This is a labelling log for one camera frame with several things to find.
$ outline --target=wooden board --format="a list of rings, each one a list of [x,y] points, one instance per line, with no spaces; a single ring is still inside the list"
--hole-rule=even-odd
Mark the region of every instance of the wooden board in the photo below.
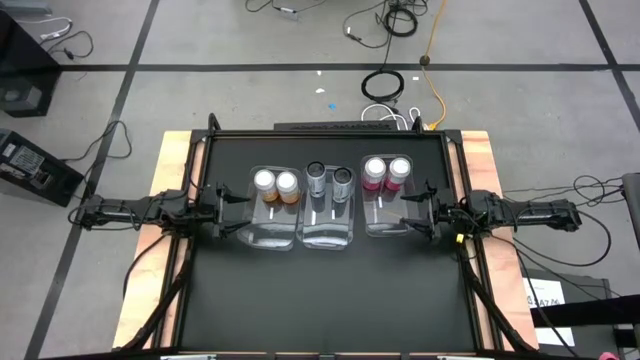
[[[190,137],[191,132],[189,131],[168,131],[164,134],[151,186],[151,194],[157,194],[166,189],[180,188]],[[463,140],[472,188],[486,189],[501,195],[500,182],[488,134],[484,131],[464,131]],[[202,147],[198,146],[197,163],[194,166],[194,169],[198,169],[198,171],[202,151]],[[454,167],[454,183],[456,189],[461,189],[460,170],[454,160],[457,159],[455,147],[450,147],[450,153],[451,151],[454,152],[451,154]],[[198,179],[198,174],[192,174],[192,179],[194,181]],[[512,240],[509,229],[500,229],[495,233],[502,238]],[[160,231],[157,227],[144,226],[138,240],[136,256],[159,236]],[[510,245],[495,239],[485,239],[484,248],[497,305],[513,327],[518,330],[522,338],[537,348],[538,343],[515,251]],[[129,341],[158,304],[168,254],[169,240],[165,239],[141,259],[134,271],[132,271],[127,288],[127,296],[124,299],[120,321],[116,330],[114,347],[122,346]],[[181,259],[177,261],[176,269],[179,268],[180,263]],[[175,312],[175,306],[172,306],[167,311],[165,331],[161,341],[163,346],[170,344]],[[484,346],[485,348],[492,348],[493,344],[491,343],[486,310],[482,306],[480,306],[479,315]],[[505,348],[510,349],[506,340],[504,343]]]

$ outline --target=pink bottle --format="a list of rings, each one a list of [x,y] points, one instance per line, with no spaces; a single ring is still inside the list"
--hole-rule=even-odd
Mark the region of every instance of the pink bottle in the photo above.
[[[407,176],[411,173],[411,163],[405,158],[396,158],[389,164],[389,176],[384,186],[391,191],[398,191],[402,188]]]
[[[379,157],[367,160],[362,173],[362,186],[371,191],[380,189],[386,171],[387,165]]]

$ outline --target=power supply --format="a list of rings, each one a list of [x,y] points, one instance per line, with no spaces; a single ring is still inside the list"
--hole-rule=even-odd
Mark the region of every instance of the power supply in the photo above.
[[[0,129],[0,193],[67,206],[82,178],[20,134]]]

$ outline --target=pink liquid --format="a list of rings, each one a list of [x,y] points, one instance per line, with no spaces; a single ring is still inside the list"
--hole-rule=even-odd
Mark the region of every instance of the pink liquid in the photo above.
[[[380,183],[379,183],[379,182],[377,182],[377,183],[370,183],[370,182],[368,182],[367,180],[362,179],[362,187],[364,187],[364,188],[365,188],[365,189],[367,189],[367,190],[374,191],[374,190],[378,190],[378,189],[380,189]]]
[[[392,181],[391,181],[391,178],[387,179],[387,180],[384,182],[384,186],[385,186],[387,189],[391,190],[391,191],[398,191],[398,190],[400,190],[400,189],[402,188],[402,185],[403,185],[403,184],[404,184],[404,182],[403,182],[403,183],[401,183],[401,184],[396,184],[396,183],[394,183],[394,182],[392,182]]]

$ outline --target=gray floor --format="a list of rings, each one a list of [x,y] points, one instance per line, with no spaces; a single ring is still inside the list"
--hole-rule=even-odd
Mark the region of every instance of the gray floor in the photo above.
[[[78,63],[129,62],[149,0],[50,2],[54,15],[72,17],[74,30],[88,30],[94,36],[95,52]],[[287,3],[302,6],[313,1],[282,0]],[[249,14],[237,0],[160,0],[141,63],[379,62],[383,50],[358,46],[344,38],[340,28],[348,13],[373,3],[328,0],[302,13],[296,23],[270,9]],[[590,3],[618,62],[640,62],[638,3]],[[439,5],[430,2],[415,36],[393,40],[390,62],[415,63]],[[371,14],[350,22],[353,33],[375,43],[385,33],[373,24]],[[34,35],[45,32],[34,25],[25,27]],[[69,46],[81,52],[86,49],[83,44],[78,40]],[[579,3],[570,0],[452,0],[432,54],[437,63],[605,63]],[[138,72],[121,116],[129,126],[133,155],[107,162],[98,192],[120,198],[147,194],[163,132],[203,128],[211,111],[226,129],[269,129],[285,121],[357,120],[369,104],[360,93],[366,74]],[[47,117],[12,119],[3,114],[0,127],[19,131],[57,156],[78,156],[103,131],[123,75],[64,73]],[[407,84],[398,108],[404,113],[418,106],[424,119],[437,119],[440,107],[422,73],[403,75]],[[631,89],[640,91],[640,73],[624,75]],[[609,71],[433,72],[431,76],[447,102],[442,128],[489,132],[503,189],[567,185],[580,174],[607,179],[640,170],[640,160],[632,156],[640,153],[640,134]],[[382,93],[389,84],[376,81],[372,87]],[[325,92],[317,93],[319,88]],[[378,115],[372,112],[369,118]],[[125,150],[119,132],[111,152]],[[74,166],[84,170],[92,160]],[[11,289],[0,294],[0,358],[20,359],[67,240],[66,215],[77,201],[62,209],[0,195],[0,204],[0,288]],[[611,229],[609,257],[585,269],[543,263],[563,273],[608,278],[621,294],[640,292],[634,281],[640,271],[640,251],[626,205],[586,211]],[[603,232],[586,220],[575,234],[523,229],[519,238],[544,253],[577,262],[597,257],[605,245]],[[136,239],[134,232],[82,234],[41,356],[110,349],[122,280]]]

